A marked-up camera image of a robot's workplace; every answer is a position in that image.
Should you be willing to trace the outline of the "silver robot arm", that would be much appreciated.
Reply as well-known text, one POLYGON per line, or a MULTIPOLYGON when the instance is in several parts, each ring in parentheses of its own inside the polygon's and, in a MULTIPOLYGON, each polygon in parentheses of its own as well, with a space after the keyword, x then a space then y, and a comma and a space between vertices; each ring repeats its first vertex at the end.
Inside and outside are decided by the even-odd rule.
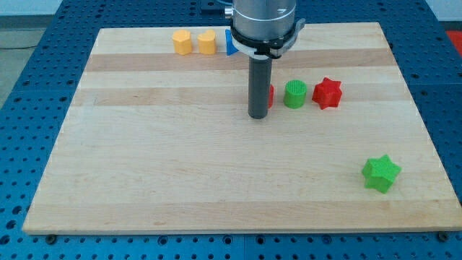
POLYGON ((295 21, 296 0, 233 0, 232 27, 245 38, 273 40, 295 21))

